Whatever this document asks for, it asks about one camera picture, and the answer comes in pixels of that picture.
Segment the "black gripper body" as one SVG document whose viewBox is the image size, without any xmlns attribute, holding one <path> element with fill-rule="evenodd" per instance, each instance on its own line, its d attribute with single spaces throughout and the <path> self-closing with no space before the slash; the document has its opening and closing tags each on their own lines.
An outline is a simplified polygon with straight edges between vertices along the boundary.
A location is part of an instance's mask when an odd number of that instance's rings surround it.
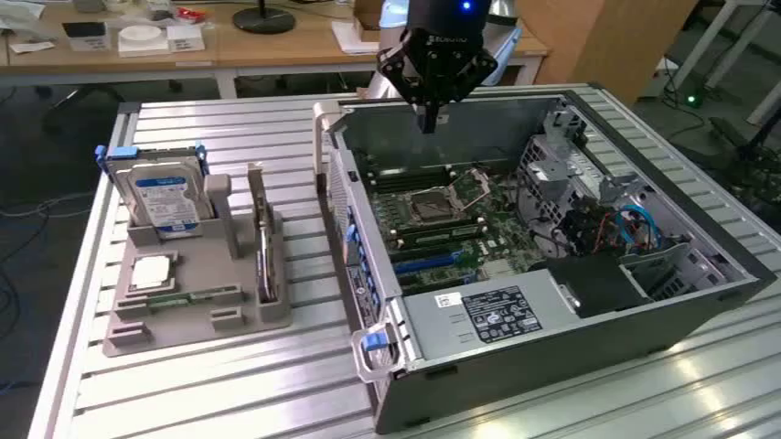
<svg viewBox="0 0 781 439">
<path fill-rule="evenodd" d="M 411 1 L 402 43 L 417 73 L 435 99 L 434 76 L 443 57 L 453 52 L 477 52 L 483 48 L 487 21 L 486 1 Z"/>
</svg>

